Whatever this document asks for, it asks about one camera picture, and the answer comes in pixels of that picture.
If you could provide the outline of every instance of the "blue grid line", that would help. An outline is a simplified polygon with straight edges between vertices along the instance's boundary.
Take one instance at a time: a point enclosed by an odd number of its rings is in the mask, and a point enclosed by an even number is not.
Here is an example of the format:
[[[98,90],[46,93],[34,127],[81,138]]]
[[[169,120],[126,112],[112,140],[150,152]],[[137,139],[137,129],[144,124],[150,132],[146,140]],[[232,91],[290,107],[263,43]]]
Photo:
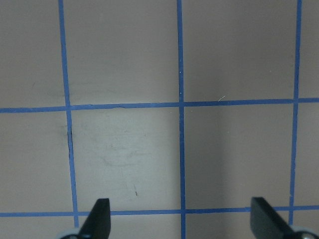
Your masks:
[[[73,212],[31,212],[31,213],[0,213],[0,218],[12,217],[72,217]]]
[[[291,99],[185,102],[185,107],[292,104]]]
[[[297,153],[297,127],[298,127],[298,98],[299,98],[299,65],[300,65],[300,42],[301,42],[301,17],[302,0],[297,0],[296,20],[296,49],[295,49],[295,82],[294,82],[294,112],[290,172],[290,198],[289,198],[289,224],[294,222],[294,200],[295,200],[295,176],[296,176],[296,153]]]
[[[186,209],[186,214],[214,214],[214,213],[247,213],[250,207],[244,208],[212,208],[212,209]],[[276,211],[291,210],[291,207],[274,207]],[[319,205],[310,206],[293,206],[294,211],[319,211]],[[9,217],[73,217],[88,216],[90,212],[17,212],[17,213],[0,213],[0,218]],[[140,210],[140,211],[111,211],[112,216],[130,216],[130,215],[171,215],[180,214],[181,210]]]
[[[178,107],[178,102],[167,103],[130,103],[130,104],[104,104],[104,105],[75,105],[71,106],[71,110],[100,110],[100,109],[136,109],[136,108],[165,108],[165,107]]]
[[[180,214],[181,210],[140,210],[140,211],[112,211],[111,215],[160,215]]]
[[[177,41],[178,41],[179,168],[180,168],[180,230],[181,230],[180,234],[181,234],[181,239],[186,239],[182,0],[177,0],[176,4],[177,4]]]
[[[75,168],[74,168],[74,156],[73,156],[72,115],[71,115],[71,107],[70,107],[71,104],[70,104],[70,91],[69,91],[68,68],[67,68],[63,0],[59,0],[59,22],[60,22],[63,85],[64,85],[64,97],[65,97],[65,105],[66,105],[67,131],[68,131],[69,166],[70,166],[70,181],[71,181],[71,192],[72,192],[72,206],[73,206],[73,212],[75,213],[73,216],[73,219],[74,219],[74,226],[79,227],[79,217],[77,215],[78,206],[77,206]]]
[[[299,98],[299,103],[319,103],[319,98]]]
[[[101,105],[70,105],[34,108],[0,108],[1,113],[38,113],[59,112],[79,110],[101,110],[101,109],[140,109],[140,108],[166,108],[166,107],[209,107],[209,106],[241,106],[241,105],[277,105],[298,103],[319,103],[319,98],[294,99],[267,99],[267,100],[234,100],[234,101],[203,101],[203,102],[163,102],[163,103],[123,103],[123,104],[101,104]]]

